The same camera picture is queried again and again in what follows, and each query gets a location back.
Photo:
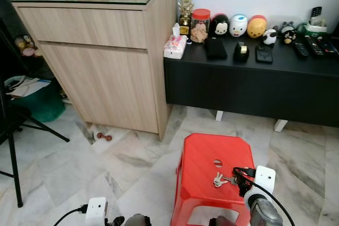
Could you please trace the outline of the silver key bunch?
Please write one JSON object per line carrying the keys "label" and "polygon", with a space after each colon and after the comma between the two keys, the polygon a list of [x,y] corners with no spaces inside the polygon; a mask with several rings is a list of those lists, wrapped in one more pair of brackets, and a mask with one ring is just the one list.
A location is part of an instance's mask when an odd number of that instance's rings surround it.
{"label": "silver key bunch", "polygon": [[237,186],[238,182],[235,177],[225,177],[221,172],[217,172],[216,176],[213,178],[212,185],[215,188],[219,188],[226,184]]}

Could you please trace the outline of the black tape dispenser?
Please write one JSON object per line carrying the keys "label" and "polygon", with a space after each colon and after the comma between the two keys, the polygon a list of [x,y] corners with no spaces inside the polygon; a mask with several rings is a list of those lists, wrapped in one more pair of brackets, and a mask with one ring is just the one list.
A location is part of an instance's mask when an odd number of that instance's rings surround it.
{"label": "black tape dispenser", "polygon": [[236,63],[246,63],[249,58],[249,47],[245,42],[240,41],[235,44],[233,61]]}

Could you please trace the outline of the black remote control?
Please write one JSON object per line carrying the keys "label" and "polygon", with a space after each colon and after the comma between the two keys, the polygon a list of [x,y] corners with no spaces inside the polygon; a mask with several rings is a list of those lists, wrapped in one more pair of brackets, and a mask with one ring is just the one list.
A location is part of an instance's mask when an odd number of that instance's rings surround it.
{"label": "black remote control", "polygon": [[316,38],[306,35],[304,40],[305,43],[307,43],[307,46],[310,48],[310,52],[312,52],[315,57],[323,57],[325,55],[324,50],[320,47]]}
{"label": "black remote control", "polygon": [[329,38],[321,38],[318,40],[320,48],[328,55],[337,55],[337,49],[332,45],[332,42]]}
{"label": "black remote control", "polygon": [[305,59],[305,58],[308,58],[310,56],[310,52],[307,50],[307,48],[305,47],[305,45],[302,42],[295,41],[291,44],[295,48],[296,55],[299,58]]}

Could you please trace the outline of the green bin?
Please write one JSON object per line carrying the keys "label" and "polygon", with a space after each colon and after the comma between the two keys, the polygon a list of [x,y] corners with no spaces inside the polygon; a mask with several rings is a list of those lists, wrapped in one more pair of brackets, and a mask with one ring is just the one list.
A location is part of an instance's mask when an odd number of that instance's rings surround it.
{"label": "green bin", "polygon": [[60,87],[53,81],[48,86],[41,88],[40,91],[27,97],[13,98],[10,96],[10,98],[12,104],[28,108],[32,117],[40,122],[54,121],[65,111],[65,103],[61,100]]}

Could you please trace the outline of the small white animal figure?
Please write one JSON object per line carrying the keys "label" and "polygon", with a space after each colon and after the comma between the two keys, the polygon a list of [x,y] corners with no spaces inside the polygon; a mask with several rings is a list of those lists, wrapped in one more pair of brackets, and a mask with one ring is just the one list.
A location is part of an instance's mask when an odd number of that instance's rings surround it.
{"label": "small white animal figure", "polygon": [[273,46],[278,39],[278,31],[276,29],[268,29],[262,35],[262,42],[267,46]]}

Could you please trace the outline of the pink tissue pack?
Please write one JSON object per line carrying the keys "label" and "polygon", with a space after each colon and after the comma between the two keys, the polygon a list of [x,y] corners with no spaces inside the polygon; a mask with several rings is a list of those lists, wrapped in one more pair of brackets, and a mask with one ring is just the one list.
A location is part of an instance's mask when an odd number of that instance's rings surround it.
{"label": "pink tissue pack", "polygon": [[163,57],[167,59],[181,59],[188,42],[188,37],[181,33],[182,26],[175,23],[172,27],[172,34],[163,47]]}

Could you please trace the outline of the black bear figure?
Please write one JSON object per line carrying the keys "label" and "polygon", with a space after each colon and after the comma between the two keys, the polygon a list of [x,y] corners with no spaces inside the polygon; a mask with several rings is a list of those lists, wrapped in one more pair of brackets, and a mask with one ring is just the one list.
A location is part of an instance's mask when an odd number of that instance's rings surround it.
{"label": "black bear figure", "polygon": [[279,30],[284,44],[291,44],[297,38],[296,26],[293,21],[283,21],[282,28]]}

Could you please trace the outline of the yellow bear plush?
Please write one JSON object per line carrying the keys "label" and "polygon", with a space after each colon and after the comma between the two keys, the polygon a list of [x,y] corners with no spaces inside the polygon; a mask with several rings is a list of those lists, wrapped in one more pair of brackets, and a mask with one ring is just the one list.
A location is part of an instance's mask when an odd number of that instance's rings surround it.
{"label": "yellow bear plush", "polygon": [[267,19],[263,15],[254,15],[248,22],[247,34],[250,38],[260,38],[267,30]]}

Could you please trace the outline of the white duck plush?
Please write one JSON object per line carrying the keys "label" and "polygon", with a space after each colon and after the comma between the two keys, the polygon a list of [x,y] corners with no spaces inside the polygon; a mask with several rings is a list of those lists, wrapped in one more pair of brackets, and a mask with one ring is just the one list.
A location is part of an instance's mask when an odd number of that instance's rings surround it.
{"label": "white duck plush", "polygon": [[232,37],[242,37],[246,33],[248,18],[245,15],[233,15],[228,23],[228,32]]}

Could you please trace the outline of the black mouse plush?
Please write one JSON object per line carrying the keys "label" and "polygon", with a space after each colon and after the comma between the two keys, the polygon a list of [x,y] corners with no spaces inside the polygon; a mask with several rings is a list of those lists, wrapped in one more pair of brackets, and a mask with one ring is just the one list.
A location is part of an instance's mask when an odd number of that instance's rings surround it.
{"label": "black mouse plush", "polygon": [[228,32],[228,16],[224,13],[218,13],[211,18],[210,29],[208,32],[208,37],[217,38],[223,37]]}

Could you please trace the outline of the green desk holder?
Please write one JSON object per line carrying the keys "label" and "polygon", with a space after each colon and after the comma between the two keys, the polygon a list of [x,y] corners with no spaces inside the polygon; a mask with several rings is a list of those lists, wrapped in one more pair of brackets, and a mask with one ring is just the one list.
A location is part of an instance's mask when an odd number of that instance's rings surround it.
{"label": "green desk holder", "polygon": [[302,37],[322,38],[327,35],[327,26],[311,25],[308,22],[303,22],[296,28]]}

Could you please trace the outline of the white paper stack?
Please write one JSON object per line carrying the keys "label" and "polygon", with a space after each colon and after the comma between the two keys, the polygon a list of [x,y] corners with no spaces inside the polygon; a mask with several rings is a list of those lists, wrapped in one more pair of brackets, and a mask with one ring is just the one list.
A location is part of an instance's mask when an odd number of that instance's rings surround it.
{"label": "white paper stack", "polygon": [[39,78],[29,78],[27,76],[14,76],[8,78],[5,82],[6,94],[13,98],[23,98],[51,84],[50,80]]}

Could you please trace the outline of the small gold trophy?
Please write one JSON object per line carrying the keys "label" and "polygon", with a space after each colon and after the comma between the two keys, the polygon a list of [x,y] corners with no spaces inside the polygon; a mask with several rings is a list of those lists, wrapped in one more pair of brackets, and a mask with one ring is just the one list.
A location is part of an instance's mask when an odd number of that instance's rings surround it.
{"label": "small gold trophy", "polygon": [[179,6],[179,32],[180,35],[190,35],[191,15],[193,13],[193,0],[180,0]]}

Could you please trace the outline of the black keypad handset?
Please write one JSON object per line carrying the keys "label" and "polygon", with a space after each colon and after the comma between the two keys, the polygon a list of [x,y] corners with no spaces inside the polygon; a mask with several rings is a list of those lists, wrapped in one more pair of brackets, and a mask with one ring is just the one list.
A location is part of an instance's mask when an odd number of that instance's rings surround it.
{"label": "black keypad handset", "polygon": [[311,10],[311,16],[309,19],[310,25],[325,26],[325,20],[322,18],[322,6],[314,7]]}

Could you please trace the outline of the small doll figurine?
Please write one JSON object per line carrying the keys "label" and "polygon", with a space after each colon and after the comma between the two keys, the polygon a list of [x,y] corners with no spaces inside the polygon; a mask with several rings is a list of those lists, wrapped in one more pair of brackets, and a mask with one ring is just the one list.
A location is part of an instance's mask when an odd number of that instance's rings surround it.
{"label": "small doll figurine", "polygon": [[37,47],[29,35],[22,35],[14,39],[15,46],[19,49],[19,52],[24,57],[35,57]]}

